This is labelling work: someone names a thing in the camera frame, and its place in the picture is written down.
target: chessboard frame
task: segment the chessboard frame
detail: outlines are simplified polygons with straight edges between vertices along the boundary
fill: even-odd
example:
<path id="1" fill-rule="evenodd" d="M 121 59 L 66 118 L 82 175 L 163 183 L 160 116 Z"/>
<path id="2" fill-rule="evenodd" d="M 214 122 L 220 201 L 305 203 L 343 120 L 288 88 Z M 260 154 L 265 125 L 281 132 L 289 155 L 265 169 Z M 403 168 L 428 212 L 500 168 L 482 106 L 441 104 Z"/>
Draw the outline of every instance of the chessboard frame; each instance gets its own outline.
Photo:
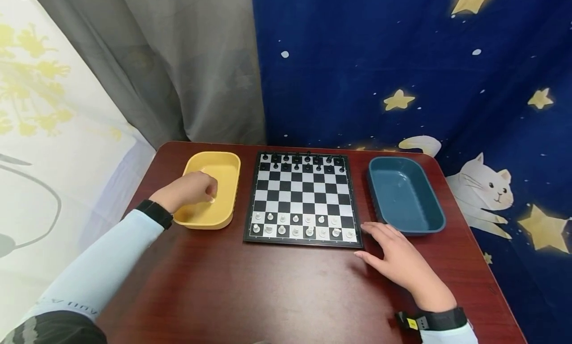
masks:
<path id="1" fill-rule="evenodd" d="M 301 157 L 305 157 L 308 151 L 306 152 L 299 152 Z M 258 181 L 258 173 L 260 170 L 260 163 L 261 157 L 263 154 L 266 153 L 268 156 L 272 154 L 285 156 L 286 154 L 289 156 L 294 156 L 296 152 L 281 152 L 281 151 L 259 151 L 256 155 L 255 160 L 255 170 L 254 176 L 252 179 L 252 186 L 251 186 L 251 196 L 250 202 L 248 205 L 246 222 L 244 224 L 244 242 L 255 242 L 255 243 L 279 243 L 283 245 L 298 245 L 298 246 L 321 246 L 321 247 L 338 247 L 338 248 L 346 248 L 346 249 L 363 249 L 363 241 L 361 238 L 361 227 L 360 227 L 360 220 L 358 215 L 358 209 L 356 206 L 355 195 L 354 195 L 354 185 L 352 183 L 351 172 L 350 172 L 350 160 L 347 155 L 343 154 L 333 154 L 333 153 L 322 153 L 322 152 L 310 152 L 311 156 L 333 156 L 333 157 L 342 157 L 344 161 L 344 165 L 346 168 L 346 178 L 348 180 L 348 189 L 350 191 L 350 201 L 352 212 L 354 213 L 354 228 L 356 234 L 357 242 L 345 242 L 345 241 L 335 241 L 335 240 L 318 240 L 318 239 L 291 239 L 291 238 L 265 238 L 263 236 L 251 236 L 249 234 L 250 225 L 252 224 L 252 215 L 254 209 L 254 201 L 256 195 L 256 183 Z"/>

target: cat ear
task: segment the cat ear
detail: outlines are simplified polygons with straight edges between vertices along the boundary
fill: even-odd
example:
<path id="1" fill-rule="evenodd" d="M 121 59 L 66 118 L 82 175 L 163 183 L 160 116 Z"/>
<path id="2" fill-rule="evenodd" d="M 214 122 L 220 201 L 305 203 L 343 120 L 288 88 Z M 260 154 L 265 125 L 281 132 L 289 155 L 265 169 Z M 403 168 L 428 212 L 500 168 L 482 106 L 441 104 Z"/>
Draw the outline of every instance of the cat ear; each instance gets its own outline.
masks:
<path id="1" fill-rule="evenodd" d="M 477 155 L 477 157 L 475 158 L 475 160 L 481 164 L 485 163 L 485 156 L 483 155 L 483 153 L 481 152 L 481 154 Z"/>
<path id="2" fill-rule="evenodd" d="M 505 179 L 510 183 L 510 173 L 508 172 L 508 169 L 503 169 L 500 172 L 498 172 L 498 174 L 500 175 L 501 178 Z"/>

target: wooden table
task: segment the wooden table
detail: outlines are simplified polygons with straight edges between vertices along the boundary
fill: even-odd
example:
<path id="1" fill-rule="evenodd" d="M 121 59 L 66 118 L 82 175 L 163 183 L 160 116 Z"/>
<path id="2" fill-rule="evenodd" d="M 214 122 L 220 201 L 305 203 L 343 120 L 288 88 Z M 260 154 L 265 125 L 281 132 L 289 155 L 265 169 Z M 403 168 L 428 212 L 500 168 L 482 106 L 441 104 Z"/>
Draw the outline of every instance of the wooden table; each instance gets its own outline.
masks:
<path id="1" fill-rule="evenodd" d="M 256 153 L 262 149 L 308 150 L 193 142 L 169 142 L 158 150 L 128 210 L 181 176 L 193 154 L 227 151 L 242 162 L 234 218 L 222 230 L 174 225 L 163 233 L 98 320 L 109 343 L 420 343 L 418 333 L 403 333 L 393 319 L 396 311 L 413 309 L 410 295 L 351 250 L 242 242 Z M 365 177 L 373 157 L 406 156 L 421 164 L 447 227 L 411 242 L 464 307 L 479 343 L 525 343 L 434 159 L 418 153 L 323 152 L 349 155 L 362 221 L 375 220 Z M 370 236 L 364 235 L 364 245 L 383 256 Z"/>

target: smartwatch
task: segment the smartwatch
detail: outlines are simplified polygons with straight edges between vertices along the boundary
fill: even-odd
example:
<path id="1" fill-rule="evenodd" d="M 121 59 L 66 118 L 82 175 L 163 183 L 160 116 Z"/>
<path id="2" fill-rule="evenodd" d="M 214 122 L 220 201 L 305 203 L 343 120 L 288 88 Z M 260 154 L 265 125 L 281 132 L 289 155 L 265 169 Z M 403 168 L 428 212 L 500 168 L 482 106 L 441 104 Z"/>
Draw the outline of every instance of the smartwatch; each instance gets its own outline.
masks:
<path id="1" fill-rule="evenodd" d="M 399 312 L 395 314 L 395 318 L 399 326 L 404 329 L 433 330 L 436 332 L 458 329 L 468 322 L 462 307 L 441 313 L 421 311 L 413 317 L 405 312 Z"/>
<path id="2" fill-rule="evenodd" d="M 168 230 L 168 228 L 171 227 L 173 215 L 156 202 L 143 200 L 135 209 L 149 216 L 151 220 L 154 220 L 165 230 Z"/>

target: light blue sleeve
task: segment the light blue sleeve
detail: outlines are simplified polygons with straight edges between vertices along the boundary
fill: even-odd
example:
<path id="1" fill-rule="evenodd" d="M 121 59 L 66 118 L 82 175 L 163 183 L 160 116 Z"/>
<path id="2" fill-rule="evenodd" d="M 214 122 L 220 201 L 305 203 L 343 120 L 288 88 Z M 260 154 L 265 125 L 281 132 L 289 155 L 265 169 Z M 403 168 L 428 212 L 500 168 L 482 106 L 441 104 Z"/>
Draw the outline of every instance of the light blue sleeve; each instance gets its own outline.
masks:
<path id="1" fill-rule="evenodd" d="M 139 210 L 128 213 L 75 259 L 42 294 L 22 321 L 73 311 L 95 321 L 163 227 Z"/>
<path id="2" fill-rule="evenodd" d="M 423 344 L 478 344 L 477 337 L 470 324 L 461 328 L 434 332 L 421 330 Z"/>

